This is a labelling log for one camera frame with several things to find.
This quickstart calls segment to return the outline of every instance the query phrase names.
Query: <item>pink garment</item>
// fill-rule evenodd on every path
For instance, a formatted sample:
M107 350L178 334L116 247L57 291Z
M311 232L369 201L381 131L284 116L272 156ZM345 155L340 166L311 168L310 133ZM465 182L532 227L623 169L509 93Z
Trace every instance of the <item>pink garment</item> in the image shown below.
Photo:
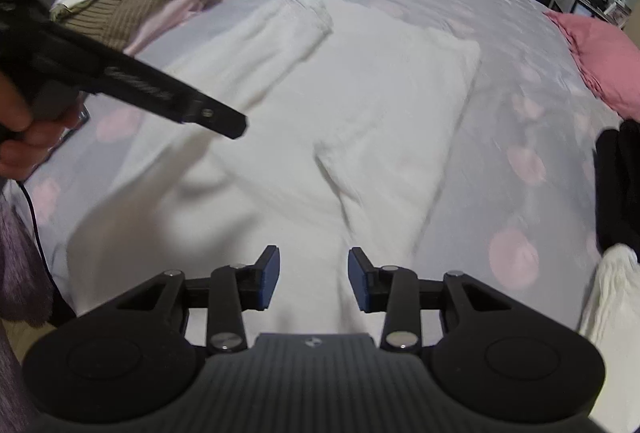
M640 50L619 28L577 14L547 11L569 42L593 95L621 117L640 121Z
M135 33L124 54L135 56L169 29L186 22L222 0L172 0L145 20Z

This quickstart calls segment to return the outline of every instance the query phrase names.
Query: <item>human hand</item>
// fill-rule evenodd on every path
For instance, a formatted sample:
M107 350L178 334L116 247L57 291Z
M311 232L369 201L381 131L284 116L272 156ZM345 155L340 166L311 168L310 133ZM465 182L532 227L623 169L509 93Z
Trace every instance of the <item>human hand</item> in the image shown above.
M0 124L12 132L22 133L20 140L5 140L0 144L0 178L26 179L58 143L65 128L74 128L79 118L78 102L56 121L33 121L20 92L0 72Z

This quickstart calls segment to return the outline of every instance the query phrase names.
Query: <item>gray bed sheet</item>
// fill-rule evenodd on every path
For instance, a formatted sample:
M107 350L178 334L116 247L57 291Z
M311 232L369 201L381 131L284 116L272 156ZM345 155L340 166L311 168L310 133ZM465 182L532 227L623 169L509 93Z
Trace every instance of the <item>gray bed sheet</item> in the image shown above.
M139 58L162 68L266 1L224 0ZM618 117L586 89L544 6L533 0L347 1L481 47L442 191L415 250L418 275L438 279L461 269L575 327L599 259L594 138ZM66 240L108 190L145 117L100 96L87 106L91 122L28 182L63 292ZM18 195L15 200L26 216ZM425 316L427 340L439 335L436 321Z

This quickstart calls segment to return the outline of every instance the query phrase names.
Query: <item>black garment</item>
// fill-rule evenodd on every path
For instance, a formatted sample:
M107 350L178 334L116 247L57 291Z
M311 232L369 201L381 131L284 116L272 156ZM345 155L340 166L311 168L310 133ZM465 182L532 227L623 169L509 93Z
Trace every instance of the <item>black garment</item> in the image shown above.
M596 141L596 236L601 251L624 243L640 256L640 124L625 121Z

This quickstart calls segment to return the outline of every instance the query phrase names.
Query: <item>purple fluffy fabric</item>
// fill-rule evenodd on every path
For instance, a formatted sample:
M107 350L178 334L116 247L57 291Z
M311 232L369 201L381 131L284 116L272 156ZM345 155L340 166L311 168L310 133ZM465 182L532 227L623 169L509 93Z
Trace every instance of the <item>purple fluffy fabric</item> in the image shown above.
M52 288L31 236L0 194L0 318L41 326L51 313ZM20 365L0 325L0 433L24 429L36 411Z

